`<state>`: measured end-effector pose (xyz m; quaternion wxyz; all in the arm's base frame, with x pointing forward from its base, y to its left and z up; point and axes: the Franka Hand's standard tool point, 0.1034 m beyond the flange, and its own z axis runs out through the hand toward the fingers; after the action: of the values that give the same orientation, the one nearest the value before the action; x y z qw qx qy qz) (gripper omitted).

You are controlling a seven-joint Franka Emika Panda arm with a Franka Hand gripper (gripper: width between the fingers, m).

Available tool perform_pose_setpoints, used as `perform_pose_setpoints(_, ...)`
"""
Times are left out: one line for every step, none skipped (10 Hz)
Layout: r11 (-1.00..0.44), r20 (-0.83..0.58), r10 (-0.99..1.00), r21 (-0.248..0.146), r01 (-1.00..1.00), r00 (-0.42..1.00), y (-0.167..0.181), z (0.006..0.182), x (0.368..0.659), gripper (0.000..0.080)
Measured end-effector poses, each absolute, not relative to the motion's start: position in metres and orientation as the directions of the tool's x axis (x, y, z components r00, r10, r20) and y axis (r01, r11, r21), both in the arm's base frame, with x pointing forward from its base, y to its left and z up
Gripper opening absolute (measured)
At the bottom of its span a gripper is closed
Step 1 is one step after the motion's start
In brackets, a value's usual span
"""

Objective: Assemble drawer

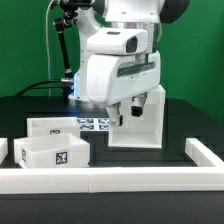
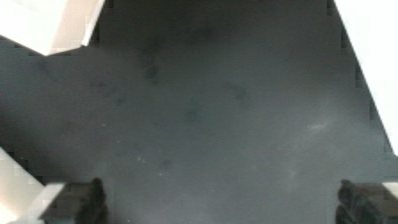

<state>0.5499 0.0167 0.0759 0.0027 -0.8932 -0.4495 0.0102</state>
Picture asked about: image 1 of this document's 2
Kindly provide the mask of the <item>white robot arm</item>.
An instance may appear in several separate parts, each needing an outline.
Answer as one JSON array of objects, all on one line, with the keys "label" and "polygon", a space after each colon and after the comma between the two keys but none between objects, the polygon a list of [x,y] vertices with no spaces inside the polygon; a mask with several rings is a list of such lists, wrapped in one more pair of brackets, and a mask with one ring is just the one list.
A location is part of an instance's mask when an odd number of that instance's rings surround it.
[{"label": "white robot arm", "polygon": [[88,2],[78,2],[80,68],[74,96],[105,107],[110,124],[118,127],[121,102],[130,99],[131,114],[139,117],[148,92],[159,86],[161,25],[180,18],[190,0]]}]

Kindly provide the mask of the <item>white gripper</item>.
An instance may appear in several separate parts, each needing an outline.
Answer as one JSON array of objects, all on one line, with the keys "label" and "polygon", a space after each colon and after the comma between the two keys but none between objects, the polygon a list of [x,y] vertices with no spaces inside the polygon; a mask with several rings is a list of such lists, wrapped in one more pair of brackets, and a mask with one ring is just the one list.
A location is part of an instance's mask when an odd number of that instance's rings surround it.
[{"label": "white gripper", "polygon": [[107,106],[110,125],[119,127],[123,116],[118,102],[133,97],[131,115],[140,117],[147,99],[145,92],[160,83],[160,63],[159,52],[150,54],[143,64],[135,64],[134,55],[92,55],[87,65],[87,96],[90,101]]}]

